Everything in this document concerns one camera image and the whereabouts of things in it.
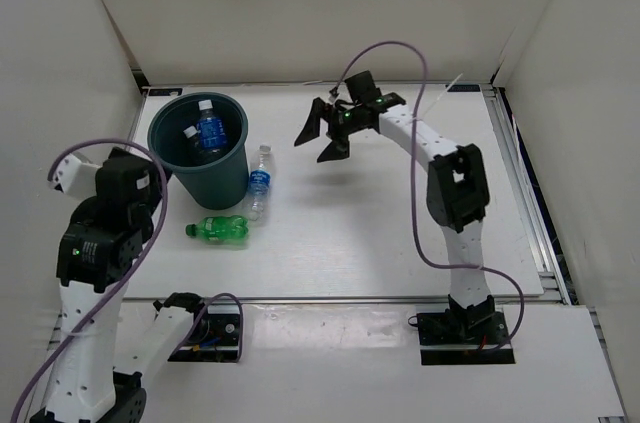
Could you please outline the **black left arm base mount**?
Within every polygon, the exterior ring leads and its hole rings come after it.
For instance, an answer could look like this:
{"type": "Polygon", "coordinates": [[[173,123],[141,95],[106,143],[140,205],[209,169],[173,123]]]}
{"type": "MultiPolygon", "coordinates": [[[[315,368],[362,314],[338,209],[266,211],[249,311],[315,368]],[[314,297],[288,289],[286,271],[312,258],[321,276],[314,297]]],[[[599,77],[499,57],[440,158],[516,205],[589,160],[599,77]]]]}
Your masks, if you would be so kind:
{"type": "Polygon", "coordinates": [[[243,324],[238,307],[232,304],[210,305],[190,339],[169,357],[169,361],[237,363],[242,337],[243,324]]]}

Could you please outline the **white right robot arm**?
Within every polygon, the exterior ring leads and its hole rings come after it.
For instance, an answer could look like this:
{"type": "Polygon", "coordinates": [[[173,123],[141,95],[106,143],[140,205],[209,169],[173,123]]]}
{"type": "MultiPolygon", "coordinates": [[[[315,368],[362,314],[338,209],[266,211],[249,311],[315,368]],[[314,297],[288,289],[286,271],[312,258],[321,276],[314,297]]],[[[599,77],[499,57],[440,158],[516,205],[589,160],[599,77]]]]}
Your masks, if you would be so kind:
{"type": "Polygon", "coordinates": [[[489,191],[480,149],[441,136],[414,118],[396,93],[358,104],[342,100],[331,104],[316,98],[294,144],[319,137],[322,122],[328,125],[330,143],[318,157],[319,163],[348,158],[349,136],[369,129],[415,154],[416,163],[427,173],[426,206],[443,232],[448,254],[444,267],[451,275],[448,308],[439,316],[440,322],[432,316],[428,324],[438,338],[453,343],[484,338],[495,303],[486,282],[481,243],[489,191]]]}

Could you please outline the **clear unlabelled plastic bottle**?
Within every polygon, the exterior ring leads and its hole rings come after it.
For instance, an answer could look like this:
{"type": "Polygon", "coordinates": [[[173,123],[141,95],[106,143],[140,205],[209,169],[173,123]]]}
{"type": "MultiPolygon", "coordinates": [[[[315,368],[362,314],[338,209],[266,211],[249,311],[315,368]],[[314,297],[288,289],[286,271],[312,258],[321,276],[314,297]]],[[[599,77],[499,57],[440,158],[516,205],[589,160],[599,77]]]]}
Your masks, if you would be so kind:
{"type": "Polygon", "coordinates": [[[191,125],[185,128],[183,134],[186,138],[188,153],[195,165],[205,165],[216,160],[215,151],[202,145],[200,133],[195,126],[191,125]]]}

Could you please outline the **blue label white cap bottle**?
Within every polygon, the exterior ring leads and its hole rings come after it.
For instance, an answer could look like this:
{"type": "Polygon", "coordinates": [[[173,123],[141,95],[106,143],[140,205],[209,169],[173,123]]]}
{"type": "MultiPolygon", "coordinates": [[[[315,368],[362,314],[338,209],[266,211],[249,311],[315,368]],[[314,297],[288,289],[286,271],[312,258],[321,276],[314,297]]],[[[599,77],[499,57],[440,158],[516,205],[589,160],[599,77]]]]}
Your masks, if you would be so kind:
{"type": "Polygon", "coordinates": [[[228,147],[228,138],[222,119],[214,111],[211,100],[199,101],[198,107],[200,118],[197,129],[201,147],[211,155],[223,156],[228,147]]]}

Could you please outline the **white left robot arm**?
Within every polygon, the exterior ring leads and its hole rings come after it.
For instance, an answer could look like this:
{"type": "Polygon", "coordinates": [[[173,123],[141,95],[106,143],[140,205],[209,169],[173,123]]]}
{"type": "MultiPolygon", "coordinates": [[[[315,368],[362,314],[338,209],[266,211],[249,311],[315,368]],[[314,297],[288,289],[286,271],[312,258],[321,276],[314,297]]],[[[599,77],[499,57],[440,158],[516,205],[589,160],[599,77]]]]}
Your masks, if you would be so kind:
{"type": "Polygon", "coordinates": [[[52,388],[33,422],[138,422],[146,388],[184,340],[206,338],[210,320],[193,293],[173,293],[153,307],[140,343],[116,352],[119,314],[131,276],[157,237],[153,215],[164,171],[114,148],[100,165],[71,153],[54,167],[56,190],[80,199],[59,249],[62,340],[49,365],[52,388]]]}

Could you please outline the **green plastic soda bottle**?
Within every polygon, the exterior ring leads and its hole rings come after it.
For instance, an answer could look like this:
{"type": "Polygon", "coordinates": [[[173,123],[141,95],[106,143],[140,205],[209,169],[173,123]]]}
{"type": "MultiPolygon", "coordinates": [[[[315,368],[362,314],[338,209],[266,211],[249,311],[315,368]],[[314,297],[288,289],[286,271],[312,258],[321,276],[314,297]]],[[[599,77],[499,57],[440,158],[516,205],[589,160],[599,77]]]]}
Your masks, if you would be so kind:
{"type": "Polygon", "coordinates": [[[211,244],[241,244],[249,234],[248,219],[241,215],[205,217],[188,224],[185,234],[211,244]]]}

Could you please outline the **small blue label water bottle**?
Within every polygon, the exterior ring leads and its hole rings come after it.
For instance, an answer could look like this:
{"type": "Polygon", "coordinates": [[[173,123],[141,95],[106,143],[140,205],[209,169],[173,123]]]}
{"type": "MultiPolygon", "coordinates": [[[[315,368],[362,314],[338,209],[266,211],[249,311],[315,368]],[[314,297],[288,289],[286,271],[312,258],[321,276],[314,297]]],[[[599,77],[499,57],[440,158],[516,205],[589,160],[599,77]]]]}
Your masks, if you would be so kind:
{"type": "Polygon", "coordinates": [[[245,216],[250,221],[258,221],[266,212],[274,168],[272,147],[261,144],[250,160],[248,185],[243,201],[245,216]]]}

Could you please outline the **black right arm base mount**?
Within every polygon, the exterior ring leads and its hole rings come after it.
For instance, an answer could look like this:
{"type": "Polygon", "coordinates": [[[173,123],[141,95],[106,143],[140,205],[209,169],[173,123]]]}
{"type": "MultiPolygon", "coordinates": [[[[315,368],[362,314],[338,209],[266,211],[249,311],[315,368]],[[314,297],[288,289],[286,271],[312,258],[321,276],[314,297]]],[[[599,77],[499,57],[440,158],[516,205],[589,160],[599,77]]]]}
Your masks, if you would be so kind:
{"type": "Polygon", "coordinates": [[[418,332],[422,366],[512,365],[516,363],[503,312],[464,329],[449,310],[423,311],[410,316],[418,332]]]}

